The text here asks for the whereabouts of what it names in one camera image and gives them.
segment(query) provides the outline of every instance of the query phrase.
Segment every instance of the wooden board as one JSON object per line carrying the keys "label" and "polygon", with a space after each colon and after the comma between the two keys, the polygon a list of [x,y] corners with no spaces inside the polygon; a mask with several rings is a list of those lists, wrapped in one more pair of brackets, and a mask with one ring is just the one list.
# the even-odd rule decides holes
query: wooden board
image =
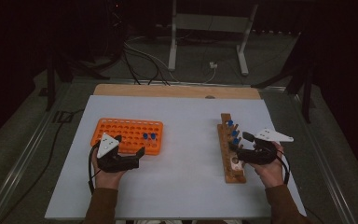
{"label": "wooden board", "polygon": [[260,99],[260,94],[257,89],[246,87],[148,86],[126,84],[99,84],[95,88],[94,95]]}
{"label": "wooden board", "polygon": [[221,117],[222,123],[217,125],[217,132],[219,133],[226,183],[246,183],[246,178],[241,162],[238,161],[237,153],[228,147],[228,142],[231,141],[231,134],[233,131],[236,131],[238,125],[228,126],[227,123],[231,120],[230,114],[221,114]]}

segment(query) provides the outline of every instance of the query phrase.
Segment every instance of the hand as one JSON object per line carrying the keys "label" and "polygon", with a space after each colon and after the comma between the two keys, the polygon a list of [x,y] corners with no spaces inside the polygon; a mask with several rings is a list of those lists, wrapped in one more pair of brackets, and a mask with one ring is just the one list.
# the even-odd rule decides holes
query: hand
{"label": "hand", "polygon": [[92,153],[92,167],[94,168],[94,174],[98,173],[95,176],[95,188],[118,189],[120,179],[126,173],[126,171],[107,173],[98,168],[97,151],[98,150],[94,150]]}
{"label": "hand", "polygon": [[[272,142],[272,144],[278,149],[278,156],[281,158],[283,147],[276,142]],[[260,176],[261,182],[263,182],[266,189],[283,184],[282,164],[277,159],[265,165],[249,164],[255,168],[255,172]]]}

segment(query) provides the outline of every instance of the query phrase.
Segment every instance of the white cable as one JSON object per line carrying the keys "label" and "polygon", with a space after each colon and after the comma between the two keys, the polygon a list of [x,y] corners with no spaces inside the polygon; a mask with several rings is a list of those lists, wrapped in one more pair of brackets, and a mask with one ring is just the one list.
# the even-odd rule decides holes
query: white cable
{"label": "white cable", "polygon": [[213,68],[213,75],[212,75],[212,77],[209,78],[207,81],[200,83],[200,85],[207,84],[208,82],[210,82],[210,81],[214,78],[214,75],[216,75],[216,67]]}

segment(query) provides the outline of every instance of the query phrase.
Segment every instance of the metal stand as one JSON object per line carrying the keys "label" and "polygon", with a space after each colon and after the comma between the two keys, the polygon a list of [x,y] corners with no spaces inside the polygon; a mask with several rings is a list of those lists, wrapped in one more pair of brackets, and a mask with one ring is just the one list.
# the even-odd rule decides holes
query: metal stand
{"label": "metal stand", "polygon": [[168,69],[175,70],[176,64],[176,30],[177,29],[190,29],[190,30],[207,30],[207,31],[222,31],[222,32],[235,32],[243,33],[243,40],[237,46],[237,55],[240,62],[241,74],[247,76],[249,74],[248,66],[246,64],[244,49],[252,31],[255,13],[258,4],[254,4],[251,14],[248,18],[243,17],[224,17],[224,16],[209,16],[209,15],[193,15],[182,14],[176,12],[176,0],[172,2],[172,37],[171,37],[171,50],[170,59],[168,61]]}

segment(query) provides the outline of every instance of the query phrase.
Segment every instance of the test tube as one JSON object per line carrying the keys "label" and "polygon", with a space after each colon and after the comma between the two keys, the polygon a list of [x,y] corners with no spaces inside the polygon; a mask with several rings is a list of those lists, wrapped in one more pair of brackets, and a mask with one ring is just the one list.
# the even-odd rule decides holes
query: test tube
{"label": "test tube", "polygon": [[234,138],[232,140],[232,144],[234,144],[234,145],[237,145],[239,142],[240,142],[240,139],[238,139],[238,138]]}
{"label": "test tube", "polygon": [[157,146],[157,139],[156,139],[156,134],[155,133],[151,133],[150,137],[152,139],[152,147],[156,147]]}
{"label": "test tube", "polygon": [[232,131],[230,140],[233,141],[235,138],[237,138],[238,133],[240,133],[240,131],[236,131],[236,130]]}
{"label": "test tube", "polygon": [[148,134],[144,133],[143,138],[144,138],[144,142],[145,142],[145,147],[149,146],[149,136],[148,136]]}
{"label": "test tube", "polygon": [[232,129],[234,128],[234,125],[233,125],[233,124],[234,124],[234,121],[232,121],[232,119],[227,122],[228,129],[229,129],[229,130],[232,130]]}

